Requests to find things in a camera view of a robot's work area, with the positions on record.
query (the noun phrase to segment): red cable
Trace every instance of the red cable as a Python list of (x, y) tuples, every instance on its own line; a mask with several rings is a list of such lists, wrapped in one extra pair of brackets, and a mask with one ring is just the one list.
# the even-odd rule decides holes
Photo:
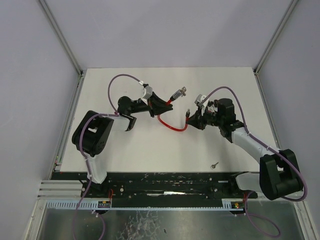
[[(171, 100), (169, 100), (169, 101), (167, 101), (166, 102), (166, 105), (169, 105), (169, 104), (171, 104)], [(183, 132), (183, 131), (185, 131), (186, 129), (187, 129), (187, 127), (188, 127), (188, 124), (187, 124), (187, 121), (188, 121), (188, 117), (186, 117), (185, 118), (185, 125), (184, 125), (184, 128), (175, 128), (175, 127), (173, 127), (173, 126), (170, 126), (169, 124), (167, 124), (166, 122), (164, 122), (161, 118), (160, 118), (160, 115), (158, 115), (157, 116), (157, 118), (158, 118), (158, 120), (159, 120), (159, 122), (160, 123), (162, 123), (163, 125), (165, 125), (167, 128), (169, 128), (169, 129), (172, 129), (172, 130), (174, 130), (174, 131), (177, 131), (177, 132)]]

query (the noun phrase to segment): cable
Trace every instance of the cable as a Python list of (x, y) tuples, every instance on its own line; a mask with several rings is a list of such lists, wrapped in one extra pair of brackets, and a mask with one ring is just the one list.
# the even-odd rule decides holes
[[(249, 196), (253, 193), (254, 191), (250, 191), (248, 193), (248, 195), (245, 197), (245, 200), (244, 200), (244, 212), (247, 216), (247, 218), (249, 219), (250, 223), (252, 224), (252, 226), (254, 226), (255, 229), (257, 229), (260, 233), (270, 237), (270, 238), (273, 238), (273, 239), (277, 239), (281, 236), (281, 230), (280, 228), (271, 220), (269, 219), (268, 217), (265, 217), (265, 216), (261, 216), (261, 215), (258, 215), (258, 214), (254, 214), (254, 213), (249, 213), (248, 212), (248, 198)], [(252, 221), (252, 219), (250, 217), (255, 217), (255, 218), (259, 218), (259, 219), (262, 219), (262, 220), (266, 220), (267, 222), (271, 223), (278, 231), (278, 234), (277, 235), (272, 235), (272, 234), (269, 234), (263, 230), (261, 230), (259, 227), (257, 227), (254, 222)]]
[[(166, 102), (166, 105), (170, 105), (172, 102), (172, 100), (169, 100)], [(163, 125), (165, 125), (167, 128), (171, 129), (171, 130), (174, 130), (174, 131), (177, 131), (177, 132), (184, 132), (185, 130), (187, 130), (188, 128), (188, 124), (187, 124), (187, 121), (189, 120), (189, 116), (190, 116), (190, 110), (188, 109), (188, 111), (186, 112), (185, 114), (185, 124), (184, 124), (184, 128), (175, 128), (173, 126), (170, 126), (169, 124), (167, 124), (166, 122), (164, 122), (160, 115), (157, 116), (158, 120), (160, 123), (162, 123)]]
[[(302, 197), (298, 198), (298, 199), (293, 199), (293, 198), (289, 198), (289, 197), (282, 197), (283, 199), (285, 200), (289, 200), (289, 201), (292, 201), (292, 202), (300, 202), (302, 200), (304, 200), (306, 197), (307, 197), (307, 194), (308, 194), (308, 187), (307, 187), (307, 183), (306, 183), (306, 180), (304, 179), (304, 177), (302, 176), (302, 174), (296, 169), (296, 167), (287, 159), (285, 158), (284, 156), (282, 156), (280, 153), (278, 153), (276, 150), (274, 150), (272, 147), (266, 145), (263, 141), (261, 141), (260, 139), (256, 138), (254, 135), (252, 135), (248, 129), (248, 126), (247, 126), (247, 123), (246, 123), (246, 119), (245, 119), (245, 114), (244, 114), (244, 111), (241, 107), (241, 104), (240, 104), (240, 101), (238, 99), (238, 97), (236, 96), (235, 92), (228, 86), (220, 86), (218, 88), (216, 88), (215, 90), (213, 90), (207, 97), (205, 97), (205, 99), (200, 103), (201, 105), (207, 101), (210, 96), (212, 94), (214, 94), (215, 92), (217, 92), (218, 90), (220, 89), (228, 89), (232, 95), (234, 96), (238, 106), (239, 106), (239, 109), (240, 109), (240, 112), (241, 112), (241, 117), (242, 117), (242, 120), (243, 120), (243, 125), (244, 125), (244, 129), (245, 129), (245, 132), (248, 134), (248, 136), (250, 136), (253, 140), (255, 140), (257, 143), (261, 144), (263, 147), (265, 147), (266, 149), (269, 149), (272, 153), (276, 154), (278, 157), (280, 157), (284, 162), (286, 162), (290, 168), (292, 168), (292, 170), (298, 175), (298, 177), (301, 179), (301, 182), (303, 184), (303, 195)], [(262, 234), (270, 237), (270, 238), (279, 238), (281, 236), (281, 231), (280, 231), (280, 228), (274, 223), (272, 222), (269, 218), (267, 217), (264, 217), (264, 216), (261, 216), (261, 215), (257, 215), (257, 214), (254, 214), (254, 213), (248, 213), (248, 198), (250, 196), (250, 194), (252, 194), (253, 191), (251, 191), (245, 198), (245, 204), (244, 204), (244, 211), (250, 221), (250, 223), (259, 231), (261, 232)], [(263, 230), (261, 230), (260, 228), (258, 228), (254, 223), (253, 221), (251, 220), (251, 217), (256, 217), (256, 218), (260, 218), (260, 219), (263, 219), (263, 220), (266, 220), (268, 221), (269, 223), (271, 223), (273, 226), (275, 226), (275, 228), (278, 230), (278, 235), (271, 235)]]
[(136, 80), (140, 85), (143, 85), (143, 84), (144, 84), (143, 81), (140, 81), (140, 80), (139, 80), (138, 78), (136, 78), (135, 76), (132, 76), (132, 75), (130, 75), (130, 74), (125, 74), (125, 73), (118, 74), (118, 75), (114, 76), (114, 77), (111, 79), (111, 81), (109, 82), (109, 85), (108, 85), (108, 99), (109, 99), (109, 102), (110, 102), (111, 107), (113, 108), (115, 114), (118, 114), (118, 111), (117, 111), (116, 107), (113, 105), (113, 103), (112, 103), (112, 101), (111, 101), (111, 97), (110, 97), (110, 87), (111, 87), (112, 82), (113, 82), (116, 78), (118, 78), (118, 77), (129, 77), (129, 78), (132, 78), (132, 79)]
[[(88, 162), (88, 156), (85, 154), (83, 146), (82, 146), (83, 139), (84, 139), (84, 134), (85, 134), (85, 130), (87, 129), (89, 123), (93, 119), (95, 119), (96, 117), (100, 117), (100, 116), (104, 116), (104, 117), (119, 117), (119, 115), (117, 115), (117, 114), (97, 113), (97, 114), (93, 115), (92, 117), (90, 117), (88, 119), (88, 121), (86, 121), (86, 123), (84, 124), (84, 126), (82, 128), (82, 131), (81, 131), (81, 134), (80, 134), (80, 140), (79, 140), (79, 150), (80, 150), (80, 153), (82, 154), (82, 156), (85, 159), (85, 164), (86, 164), (86, 167), (88, 169), (88, 173), (89, 173), (89, 177), (90, 178), (89, 178), (89, 183), (86, 186), (86, 189), (85, 189), (82, 197), (80, 198), (79, 202), (76, 205), (75, 212), (74, 212), (74, 215), (73, 215), (73, 219), (72, 219), (72, 235), (73, 235), (73, 239), (74, 240), (77, 240), (76, 233), (75, 233), (75, 222), (76, 222), (76, 216), (77, 216), (77, 213), (78, 213), (78, 209), (80, 207), (81, 202), (83, 201), (83, 199), (87, 195), (87, 193), (89, 191), (89, 188), (91, 186), (91, 183), (92, 183), (92, 171), (91, 171), (91, 168), (90, 168), (90, 165), (89, 165), (89, 162)], [(104, 219), (102, 218), (102, 216), (100, 214), (98, 214), (98, 217), (100, 217), (100, 219), (102, 220), (102, 224), (103, 224), (102, 234), (98, 239), (98, 240), (101, 240), (103, 238), (104, 234), (105, 234), (105, 231), (106, 231), (106, 224), (105, 224), (105, 221), (104, 221)]]

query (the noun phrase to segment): white tabletop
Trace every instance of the white tabletop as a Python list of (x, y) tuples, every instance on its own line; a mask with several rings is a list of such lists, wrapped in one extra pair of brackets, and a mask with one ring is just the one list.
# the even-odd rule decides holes
[[(61, 171), (86, 172), (80, 152), (71, 137), (89, 110), (113, 113), (108, 101), (108, 84), (118, 74), (130, 74), (149, 84), (158, 97), (167, 101), (183, 86), (186, 96), (173, 102), (173, 110), (161, 115), (170, 125), (183, 128), (186, 110), (193, 114), (199, 94), (208, 95), (220, 86), (232, 88), (242, 105), (248, 128), (256, 136), (275, 146), (273, 134), (250, 67), (164, 67), (164, 68), (91, 68), (85, 75), (79, 102), (65, 148)], [(128, 96), (141, 97), (142, 87), (133, 79), (120, 77), (111, 86), (111, 99)], [(242, 121), (232, 94), (226, 89), (210, 99), (230, 98), (235, 105), (237, 119)], [(240, 147), (228, 142), (217, 127), (198, 130), (188, 126), (184, 132), (166, 128), (148, 112), (133, 114), (137, 120), (131, 131), (110, 133), (102, 157), (107, 172), (240, 172), (258, 171), (258, 163)], [(211, 169), (212, 164), (219, 164)]]

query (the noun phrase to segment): gray wall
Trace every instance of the gray wall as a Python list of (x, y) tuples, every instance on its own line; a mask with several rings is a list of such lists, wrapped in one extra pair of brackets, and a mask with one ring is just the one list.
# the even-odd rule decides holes
[(47, 0), (83, 69), (254, 67), (291, 0)]
[(260, 79), (284, 148), (295, 151), (320, 230), (320, 1), (302, 0), (262, 67)]
[(36, 0), (0, 1), (0, 233), (18, 240), (46, 178), (77, 75)]

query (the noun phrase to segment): purple cable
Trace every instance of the purple cable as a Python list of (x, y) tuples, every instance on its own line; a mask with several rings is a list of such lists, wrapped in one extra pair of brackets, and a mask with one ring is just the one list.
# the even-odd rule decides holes
[[(252, 135), (248, 129), (248, 126), (247, 126), (247, 123), (246, 123), (246, 119), (245, 119), (245, 114), (244, 114), (244, 111), (241, 107), (241, 104), (240, 104), (240, 101), (238, 99), (238, 97), (236, 96), (235, 92), (228, 86), (220, 86), (218, 88), (216, 88), (215, 90), (213, 90), (200, 104), (203, 104), (205, 101), (207, 101), (210, 96), (212, 94), (214, 94), (215, 92), (217, 92), (218, 90), (220, 89), (228, 89), (232, 95), (234, 96), (238, 106), (239, 106), (239, 109), (240, 109), (240, 112), (241, 112), (241, 117), (242, 117), (242, 120), (243, 120), (243, 125), (244, 125), (244, 130), (245, 132), (248, 134), (248, 136), (250, 136), (253, 140), (255, 140), (257, 143), (261, 144), (263, 147), (265, 147), (266, 149), (268, 149), (269, 151), (271, 151), (272, 153), (276, 154), (278, 157), (280, 157), (283, 161), (285, 161), (289, 166), (290, 168), (292, 168), (292, 170), (298, 175), (298, 177), (301, 179), (301, 182), (303, 184), (303, 188), (304, 188), (304, 191), (303, 191), (303, 195), (302, 197), (298, 198), (298, 199), (293, 199), (293, 198), (289, 198), (289, 197), (282, 197), (283, 199), (285, 200), (289, 200), (289, 201), (292, 201), (292, 202), (300, 202), (302, 200), (304, 200), (306, 197), (307, 197), (307, 194), (308, 194), (308, 187), (307, 187), (307, 183), (306, 183), (306, 180), (304, 179), (304, 177), (301, 175), (301, 173), (296, 169), (296, 167), (291, 163), (289, 162), (288, 159), (286, 159), (284, 156), (282, 156), (280, 153), (278, 153), (276, 150), (274, 150), (272, 147), (268, 146), (267, 144), (265, 144), (263, 141), (261, 141), (260, 139), (256, 138), (254, 135)], [(254, 213), (248, 213), (248, 203), (247, 203), (247, 200), (248, 200), (248, 197), (249, 195), (252, 193), (253, 191), (251, 191), (248, 196), (246, 197), (245, 199), (245, 205), (244, 205), (244, 211), (250, 221), (250, 223), (261, 233), (263, 233), (264, 235), (270, 237), (270, 238), (278, 238), (281, 236), (281, 232), (280, 232), (280, 229), (279, 227), (274, 223), (272, 222), (269, 218), (267, 217), (264, 217), (264, 216), (261, 216), (261, 215), (257, 215), (257, 214), (254, 214)], [(279, 234), (278, 235), (271, 235), (263, 230), (261, 230), (260, 228), (258, 228), (253, 222), (252, 220), (250, 219), (249, 216), (252, 216), (252, 217), (256, 217), (256, 218), (260, 218), (260, 219), (264, 219), (268, 222), (270, 222), (272, 225), (275, 226), (275, 228), (278, 230)]]
[[(76, 205), (76, 208), (75, 208), (75, 213), (73, 215), (73, 219), (72, 219), (72, 235), (73, 235), (73, 239), (74, 240), (77, 240), (76, 239), (76, 233), (75, 233), (75, 222), (76, 222), (76, 216), (77, 216), (77, 213), (78, 213), (78, 208), (80, 207), (80, 204), (81, 202), (83, 201), (83, 199), (85, 198), (85, 196), (87, 195), (88, 191), (89, 191), (89, 188), (91, 186), (91, 183), (92, 183), (92, 171), (91, 171), (91, 168), (90, 168), (90, 165), (88, 163), (88, 156), (84, 153), (84, 149), (83, 149), (83, 146), (82, 146), (82, 142), (83, 142), (83, 139), (84, 139), (84, 134), (85, 134), (85, 130), (87, 129), (89, 123), (95, 119), (96, 117), (100, 117), (100, 116), (103, 116), (103, 117), (119, 117), (119, 115), (117, 114), (107, 114), (107, 113), (97, 113), (95, 115), (93, 115), (92, 117), (90, 117), (88, 119), (88, 121), (86, 121), (86, 123), (84, 124), (83, 128), (82, 128), (82, 131), (81, 131), (81, 134), (80, 134), (80, 140), (79, 140), (79, 150), (82, 154), (82, 156), (84, 157), (85, 159), (85, 164), (86, 164), (86, 167), (88, 169), (88, 173), (89, 173), (89, 176), (90, 176), (90, 179), (89, 179), (89, 183), (82, 195), (82, 197), (80, 198), (79, 202), (77, 203)], [(103, 230), (102, 230), (102, 234), (101, 236), (99, 237), (98, 240), (101, 240), (105, 234), (105, 231), (106, 231), (106, 224), (105, 224), (105, 221), (104, 219), (102, 218), (102, 216), (100, 214), (98, 214), (98, 216), (100, 217), (100, 219), (102, 220), (102, 224), (103, 224)]]
[(141, 82), (141, 81), (140, 81), (138, 78), (136, 78), (135, 76), (132, 76), (132, 75), (129, 75), (129, 74), (125, 74), (125, 73), (118, 74), (118, 75), (114, 76), (114, 77), (111, 79), (111, 81), (110, 81), (110, 83), (109, 83), (109, 86), (108, 86), (108, 99), (109, 99), (109, 102), (110, 102), (111, 107), (113, 108), (115, 114), (117, 114), (118, 111), (117, 111), (117, 109), (115, 108), (115, 106), (113, 105), (113, 103), (112, 103), (112, 101), (111, 101), (111, 97), (110, 97), (110, 87), (111, 87), (112, 82), (113, 82), (116, 78), (118, 78), (118, 77), (129, 77), (129, 78), (132, 78), (132, 79), (136, 80), (136, 81), (139, 82), (139, 83)]
[[(273, 238), (273, 239), (277, 239), (281, 236), (281, 231), (280, 231), (280, 228), (269, 218), (265, 217), (265, 216), (261, 216), (261, 215), (258, 215), (258, 214), (254, 214), (254, 213), (248, 213), (248, 198), (250, 196), (250, 194), (252, 194), (254, 191), (250, 191), (248, 193), (248, 195), (246, 196), (245, 200), (244, 200), (244, 211), (245, 211), (245, 214), (247, 216), (247, 218), (249, 219), (250, 223), (252, 224), (252, 226), (254, 226), (254, 228), (256, 228), (259, 232), (261, 232), (262, 234), (270, 237), (270, 238)], [(256, 217), (256, 218), (259, 218), (259, 219), (262, 219), (262, 220), (266, 220), (267, 222), (271, 223), (278, 231), (278, 234), (277, 235), (272, 235), (272, 234), (269, 234), (263, 230), (261, 230), (259, 227), (257, 227), (254, 222), (252, 221), (252, 219), (250, 217)]]

